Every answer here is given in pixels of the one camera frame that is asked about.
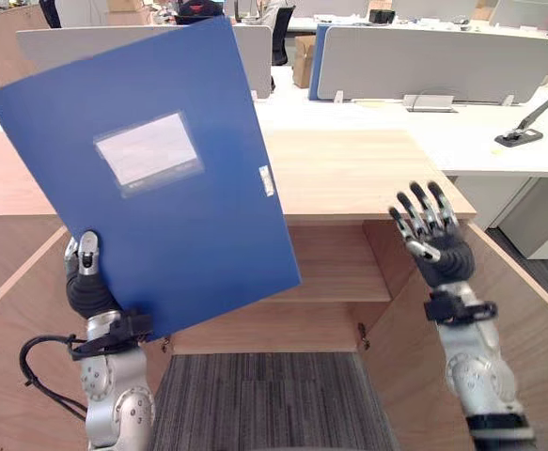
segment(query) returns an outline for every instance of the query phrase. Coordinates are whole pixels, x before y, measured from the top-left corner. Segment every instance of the stapler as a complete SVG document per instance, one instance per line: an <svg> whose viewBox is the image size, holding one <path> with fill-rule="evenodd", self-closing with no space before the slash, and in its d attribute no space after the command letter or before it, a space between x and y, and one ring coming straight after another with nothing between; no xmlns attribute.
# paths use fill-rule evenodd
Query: stapler
<svg viewBox="0 0 548 451"><path fill-rule="evenodd" d="M543 133L530 129L529 127L547 108L548 101L533 111L530 115L525 117L522 122L518 124L518 127L497 136L495 141L502 146L515 148L516 146L520 146L522 144L540 140L543 137Z"/></svg>

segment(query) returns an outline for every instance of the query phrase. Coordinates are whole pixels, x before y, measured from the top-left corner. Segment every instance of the black office chair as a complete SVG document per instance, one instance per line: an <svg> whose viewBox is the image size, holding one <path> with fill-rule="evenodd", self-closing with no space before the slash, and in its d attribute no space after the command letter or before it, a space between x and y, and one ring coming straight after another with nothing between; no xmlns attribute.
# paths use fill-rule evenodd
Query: black office chair
<svg viewBox="0 0 548 451"><path fill-rule="evenodd" d="M289 62L289 57L286 54L285 39L294 8L280 8L277 11L277 16L275 16L275 27L272 36L272 66L284 66Z"/></svg>

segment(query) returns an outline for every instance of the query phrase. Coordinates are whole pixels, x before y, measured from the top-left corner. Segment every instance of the robotic arm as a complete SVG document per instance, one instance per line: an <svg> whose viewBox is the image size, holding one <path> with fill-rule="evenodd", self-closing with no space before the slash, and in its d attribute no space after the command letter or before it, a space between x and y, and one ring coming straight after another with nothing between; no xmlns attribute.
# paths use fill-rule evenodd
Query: robotic arm
<svg viewBox="0 0 548 451"><path fill-rule="evenodd" d="M477 299L468 285L475 270L472 250L441 188L434 182L428 186L440 215L415 182L410 188L422 206L423 218L405 193L397 199L411 226L397 209L389 212L432 288L425 310L428 320L436 322L445 349L447 385L460 399L477 450L536 449L534 432L516 399L514 375L499 350L493 323L496 305Z"/></svg>
<svg viewBox="0 0 548 451"><path fill-rule="evenodd" d="M87 320L87 340L75 335L29 340L21 349L21 369L27 385L85 420L89 451L146 451L154 399L146 381L146 355L138 343L152 332L151 319L121 310L102 281L98 258L98 236L92 231L84 233L79 245L71 238L65 251L67 297L71 308ZM28 352L44 341L67 344L72 359L80 362L87 408L45 387L29 367ZM73 343L83 344L74 348Z"/></svg>

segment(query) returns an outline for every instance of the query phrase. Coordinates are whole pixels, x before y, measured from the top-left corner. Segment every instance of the desk partition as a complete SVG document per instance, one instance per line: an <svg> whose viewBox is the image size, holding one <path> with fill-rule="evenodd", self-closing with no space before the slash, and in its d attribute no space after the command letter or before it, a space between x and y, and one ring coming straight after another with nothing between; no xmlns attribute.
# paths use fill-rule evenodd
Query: desk partition
<svg viewBox="0 0 548 451"><path fill-rule="evenodd" d="M17 32L23 54L47 70L141 39L180 29L175 25L91 26ZM260 99L271 93L272 31L267 26L234 26L248 84ZM176 49L165 57L176 57Z"/></svg>
<svg viewBox="0 0 548 451"><path fill-rule="evenodd" d="M446 94L455 101L528 101L548 71L548 38L462 31L331 26L321 66L314 56L317 97L402 99Z"/></svg>

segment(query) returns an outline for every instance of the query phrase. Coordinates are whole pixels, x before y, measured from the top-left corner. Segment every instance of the wooden desk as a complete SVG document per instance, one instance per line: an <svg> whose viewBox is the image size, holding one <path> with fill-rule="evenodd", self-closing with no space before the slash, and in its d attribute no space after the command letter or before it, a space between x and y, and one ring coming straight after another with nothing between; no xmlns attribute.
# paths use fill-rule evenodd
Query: wooden desk
<svg viewBox="0 0 548 451"><path fill-rule="evenodd" d="M444 356L424 318L427 288L387 207L413 180L436 180L466 221L471 206L403 132L268 132L274 177L305 282L301 287L146 346L156 389L172 353L358 350L402 449L468 449ZM475 226L473 288L498 303L503 351L520 399L548 449L548 295ZM22 343L36 334L83 333L69 309L62 254L67 233L0 134L0 447L73 450L83 425L23 388ZM362 322L370 350L357 334ZM32 355L49 386L83 399L78 368L50 345Z"/></svg>
<svg viewBox="0 0 548 451"><path fill-rule="evenodd" d="M48 24L39 5L0 11L0 86L37 72L33 63L23 57L16 32L41 28L48 28Z"/></svg>

